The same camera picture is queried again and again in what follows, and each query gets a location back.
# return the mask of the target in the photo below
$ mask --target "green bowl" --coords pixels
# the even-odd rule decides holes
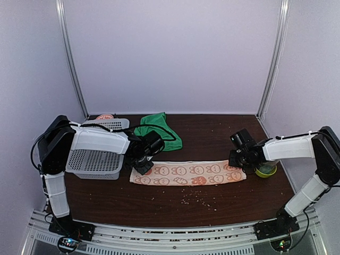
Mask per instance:
[[[272,175],[274,175],[276,173],[276,170],[277,170],[277,166],[274,167],[274,169],[272,170],[272,172],[270,174],[264,174],[262,172],[260,172],[257,168],[256,168],[256,171],[255,173],[260,176],[261,178],[268,178],[268,177],[271,177]]]

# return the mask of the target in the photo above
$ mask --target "brown wooden table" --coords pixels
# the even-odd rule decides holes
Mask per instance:
[[[140,115],[120,116],[139,124]],[[166,161],[228,159],[229,136],[247,128],[260,141],[265,133],[250,115],[168,115],[168,125],[183,140],[183,149],[162,152]],[[262,179],[248,175],[241,182],[211,186],[144,186],[129,182],[121,171],[117,181],[82,180],[66,173],[67,198],[75,219],[143,227],[214,226],[273,218],[293,195],[281,167]]]

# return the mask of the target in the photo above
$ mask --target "patterned cloth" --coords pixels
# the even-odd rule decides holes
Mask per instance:
[[[228,160],[154,164],[145,175],[133,169],[130,182],[143,185],[195,186],[238,182],[247,178],[241,168],[229,166]]]

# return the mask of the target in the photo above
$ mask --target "green towel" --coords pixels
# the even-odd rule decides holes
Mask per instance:
[[[158,113],[154,115],[148,115],[140,120],[140,124],[153,124],[165,128],[171,134],[176,137],[176,141],[165,141],[165,148],[163,151],[180,150],[183,147],[182,139],[166,124],[165,113]],[[163,139],[172,139],[164,130],[153,126],[141,126],[134,130],[136,135],[146,135],[150,131],[155,130]]]

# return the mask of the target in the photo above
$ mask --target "basket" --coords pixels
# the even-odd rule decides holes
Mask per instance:
[[[84,124],[99,124],[109,129],[126,129],[130,122],[125,118],[85,121]],[[81,179],[116,180],[123,166],[124,155],[100,150],[71,150],[66,171]]]

